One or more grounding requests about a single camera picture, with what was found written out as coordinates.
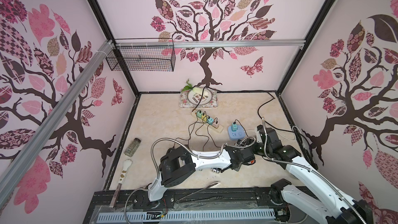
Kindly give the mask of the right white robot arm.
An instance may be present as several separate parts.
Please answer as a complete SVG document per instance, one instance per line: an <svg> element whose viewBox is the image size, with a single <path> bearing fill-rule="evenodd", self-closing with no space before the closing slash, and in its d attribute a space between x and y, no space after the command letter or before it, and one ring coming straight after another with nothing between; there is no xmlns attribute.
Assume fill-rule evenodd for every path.
<svg viewBox="0 0 398 224"><path fill-rule="evenodd" d="M357 201L314 169L292 146L284 146L272 128L257 126L255 153L280 165L300 180L313 194L299 190L286 179L271 185L269 198L274 204L288 203L320 224L372 224L373 212L365 200Z"/></svg>

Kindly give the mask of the red electric shaver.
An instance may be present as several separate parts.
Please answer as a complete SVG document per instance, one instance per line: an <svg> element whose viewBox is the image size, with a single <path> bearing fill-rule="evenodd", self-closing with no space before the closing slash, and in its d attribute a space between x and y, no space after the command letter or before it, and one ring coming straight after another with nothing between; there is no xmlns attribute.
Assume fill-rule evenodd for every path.
<svg viewBox="0 0 398 224"><path fill-rule="evenodd" d="M249 162L247 162L246 165L247 165L247 166L250 166L250 165L255 164L255 162L256 162L256 160L253 159L253 160L250 160Z"/></svg>

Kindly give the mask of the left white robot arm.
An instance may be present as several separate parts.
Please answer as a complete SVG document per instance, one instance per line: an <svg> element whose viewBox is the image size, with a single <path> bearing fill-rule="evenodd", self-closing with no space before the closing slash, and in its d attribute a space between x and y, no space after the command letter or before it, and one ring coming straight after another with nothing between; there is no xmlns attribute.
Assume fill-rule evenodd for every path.
<svg viewBox="0 0 398 224"><path fill-rule="evenodd" d="M256 162L250 146L236 148L223 145L219 151L195 151L181 145L176 149L170 148L160 163L156 162L153 150L154 147L151 147L157 176L148 186L148 199L151 202L162 199L167 189L180 185L196 171L239 171L241 166L251 166Z"/></svg>

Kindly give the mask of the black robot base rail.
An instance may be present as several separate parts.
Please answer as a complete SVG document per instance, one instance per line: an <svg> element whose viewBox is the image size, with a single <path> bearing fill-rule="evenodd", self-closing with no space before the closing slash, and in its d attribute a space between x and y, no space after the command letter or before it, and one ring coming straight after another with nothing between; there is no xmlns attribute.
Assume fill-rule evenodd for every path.
<svg viewBox="0 0 398 224"><path fill-rule="evenodd" d="M313 196L306 187L297 187L304 193ZM144 223L144 224L319 224L297 207L288 203L274 204L269 198L271 187L254 188L209 188L179 203L181 199L199 189L171 189L165 192L162 199L151 202L148 193L143 190L123 190L120 192L114 208L109 207L113 191L99 191L93 196L84 218L85 224L96 224L100 213L127 212L160 212L162 216L169 211L200 211L225 209L273 209L275 219L259 220L224 220L177 223Z"/></svg>

